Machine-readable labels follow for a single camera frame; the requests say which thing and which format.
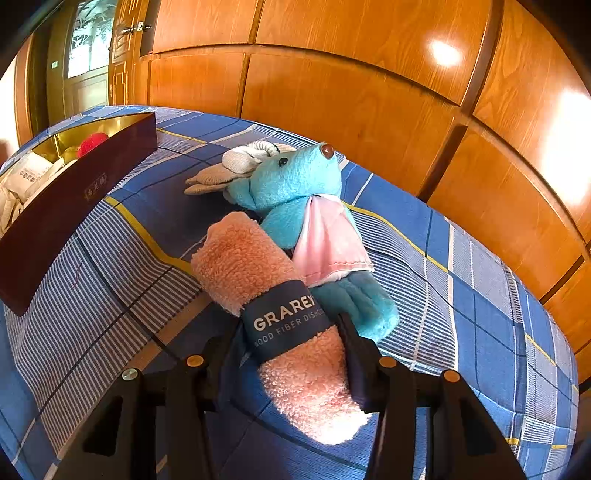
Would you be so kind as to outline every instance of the pink bib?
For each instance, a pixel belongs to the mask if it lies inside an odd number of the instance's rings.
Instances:
[[[339,280],[352,271],[374,271],[345,206],[334,195],[308,199],[292,261],[308,287]]]

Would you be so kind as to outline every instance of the plush mouse nose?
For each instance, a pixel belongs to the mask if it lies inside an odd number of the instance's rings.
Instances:
[[[332,156],[335,154],[335,148],[332,145],[326,143],[320,147],[320,152],[322,153],[324,158],[330,160]]]

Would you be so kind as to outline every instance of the wooden door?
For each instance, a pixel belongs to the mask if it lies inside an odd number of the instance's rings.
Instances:
[[[139,62],[142,41],[140,22],[145,19],[149,0],[119,0],[111,38],[109,63],[109,103],[122,105],[134,102],[134,70]]]

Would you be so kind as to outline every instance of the bed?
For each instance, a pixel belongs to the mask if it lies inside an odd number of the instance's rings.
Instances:
[[[313,142],[280,129],[173,108],[100,106],[49,135],[109,116],[153,111],[159,149],[103,199],[56,258],[27,313],[0,309],[0,445],[25,480],[51,478],[84,416],[128,365],[172,366],[222,332],[189,263],[207,227],[234,206],[189,197],[184,181],[233,147]],[[411,369],[457,369],[489,411],[528,478],[558,478],[574,442],[576,361],[552,317],[496,255],[406,192],[339,156],[342,199],[401,322],[378,345]],[[264,394],[251,360],[220,414],[208,414],[222,479],[362,479],[376,415],[342,445],[293,429]],[[157,430],[164,428],[158,418]],[[159,434],[158,477],[167,478]],[[426,412],[417,412],[415,479],[424,476]]]

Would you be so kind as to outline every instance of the blue plush mouse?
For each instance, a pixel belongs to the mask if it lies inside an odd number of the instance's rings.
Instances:
[[[359,334],[378,342],[398,324],[398,310],[371,273],[341,188],[335,150],[321,143],[264,160],[224,195],[264,217],[273,241],[293,249],[294,265],[329,316],[349,313]]]

